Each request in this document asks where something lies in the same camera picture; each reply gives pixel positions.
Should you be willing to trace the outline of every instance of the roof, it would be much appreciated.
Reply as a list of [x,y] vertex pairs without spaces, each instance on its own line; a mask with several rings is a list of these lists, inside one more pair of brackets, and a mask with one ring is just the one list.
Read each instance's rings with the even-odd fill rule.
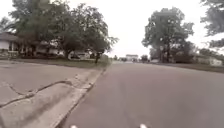
[[132,54],[127,54],[126,56],[131,56],[131,57],[138,57],[138,55],[132,55]]
[[19,37],[14,36],[8,32],[3,32],[3,33],[0,33],[0,40],[18,42]]

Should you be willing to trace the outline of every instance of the road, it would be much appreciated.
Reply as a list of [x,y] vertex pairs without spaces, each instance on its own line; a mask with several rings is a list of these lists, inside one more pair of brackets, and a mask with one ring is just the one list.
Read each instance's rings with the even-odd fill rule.
[[62,128],[223,128],[224,74],[113,64]]

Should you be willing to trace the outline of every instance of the white sky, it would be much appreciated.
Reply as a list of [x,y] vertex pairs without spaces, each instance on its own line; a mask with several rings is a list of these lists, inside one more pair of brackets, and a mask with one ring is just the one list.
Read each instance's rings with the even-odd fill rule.
[[[155,10],[171,8],[172,6],[182,10],[186,21],[195,23],[194,36],[189,40],[203,47],[202,42],[211,39],[220,39],[223,35],[205,37],[206,30],[200,23],[200,17],[204,16],[205,8],[200,5],[200,0],[68,0],[71,7],[79,3],[99,8],[109,26],[109,34],[118,37],[119,42],[114,45],[111,56],[125,56],[126,54],[149,54],[149,49],[142,46],[144,27],[148,18]],[[0,4],[0,17],[7,16],[13,10],[12,1],[4,0]]]

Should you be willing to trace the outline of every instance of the green lawn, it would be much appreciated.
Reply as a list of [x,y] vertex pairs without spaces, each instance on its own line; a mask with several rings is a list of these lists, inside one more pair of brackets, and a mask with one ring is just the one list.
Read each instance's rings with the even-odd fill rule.
[[109,61],[99,60],[96,65],[94,60],[65,60],[65,59],[13,59],[14,61],[26,62],[26,63],[38,63],[48,65],[58,65],[77,68],[101,68],[110,64]]
[[222,67],[214,67],[214,66],[203,65],[203,64],[165,64],[165,65],[180,67],[180,68],[202,70],[202,71],[224,73],[224,67],[223,66]]

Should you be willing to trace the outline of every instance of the tree trunk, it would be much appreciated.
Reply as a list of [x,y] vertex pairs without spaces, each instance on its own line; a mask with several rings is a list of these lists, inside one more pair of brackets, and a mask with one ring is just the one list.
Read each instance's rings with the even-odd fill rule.
[[69,56],[69,54],[70,54],[71,51],[65,50],[64,52],[65,52],[65,58],[66,59],[69,59],[68,56]]
[[95,64],[98,64],[99,58],[100,58],[100,53],[97,53],[96,54],[96,59],[95,59]]
[[170,62],[170,43],[167,43],[167,63]]

